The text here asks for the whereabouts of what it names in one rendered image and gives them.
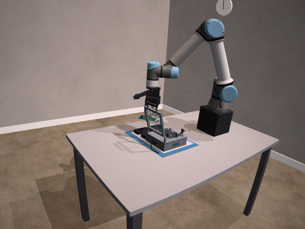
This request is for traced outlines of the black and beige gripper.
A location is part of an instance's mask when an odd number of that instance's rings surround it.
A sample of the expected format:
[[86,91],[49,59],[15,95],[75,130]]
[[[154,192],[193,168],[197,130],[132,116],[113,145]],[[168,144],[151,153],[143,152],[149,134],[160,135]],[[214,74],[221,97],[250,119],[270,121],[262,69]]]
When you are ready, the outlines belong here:
[[[146,89],[149,89],[150,94],[146,95],[144,106],[147,106],[146,101],[151,102],[151,103],[156,104],[156,105],[159,105],[160,104],[160,99],[161,99],[161,96],[159,96],[161,88],[160,87],[159,88],[158,87],[152,88],[152,87],[147,87],[146,86]],[[149,107],[152,108],[152,109],[155,109],[151,105],[149,105]]]

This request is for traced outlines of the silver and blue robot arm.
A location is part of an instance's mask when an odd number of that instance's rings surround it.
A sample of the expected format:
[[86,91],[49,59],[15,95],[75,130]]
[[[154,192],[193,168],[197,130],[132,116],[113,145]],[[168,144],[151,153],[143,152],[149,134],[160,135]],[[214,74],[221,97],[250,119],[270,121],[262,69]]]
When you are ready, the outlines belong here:
[[195,34],[163,66],[159,62],[148,62],[147,87],[158,87],[159,78],[177,79],[178,66],[202,43],[210,44],[217,77],[213,82],[212,97],[207,108],[216,112],[227,112],[227,103],[234,101],[237,90],[230,77],[224,49],[224,25],[217,19],[205,20]]

